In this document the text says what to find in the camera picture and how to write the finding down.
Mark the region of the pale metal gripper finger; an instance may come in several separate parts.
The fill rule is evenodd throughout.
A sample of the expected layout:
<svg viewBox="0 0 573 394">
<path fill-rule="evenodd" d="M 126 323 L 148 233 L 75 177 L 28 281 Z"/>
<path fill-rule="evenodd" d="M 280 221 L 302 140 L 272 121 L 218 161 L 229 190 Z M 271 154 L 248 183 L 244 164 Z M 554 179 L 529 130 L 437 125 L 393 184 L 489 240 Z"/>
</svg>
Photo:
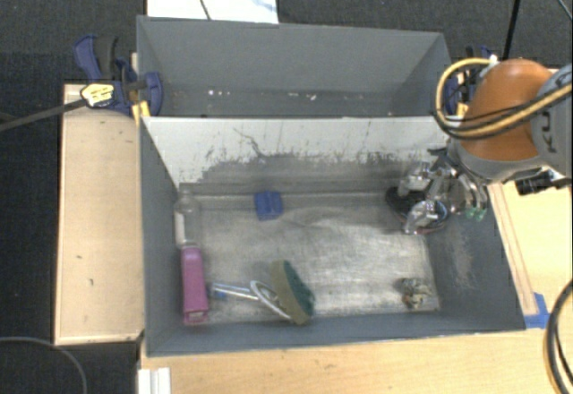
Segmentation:
<svg viewBox="0 0 573 394">
<path fill-rule="evenodd" d="M 403 230 L 407 235 L 417 235 L 424 230 L 435 228 L 439 224 L 437 203 L 423 200 L 416 203 L 407 213 Z"/>
<path fill-rule="evenodd" d="M 432 182 L 431 165 L 429 162 L 418 162 L 413 164 L 406 175 L 403 176 L 398 184 L 398 197 L 416 197 L 424 199 L 427 189 Z"/>
</svg>

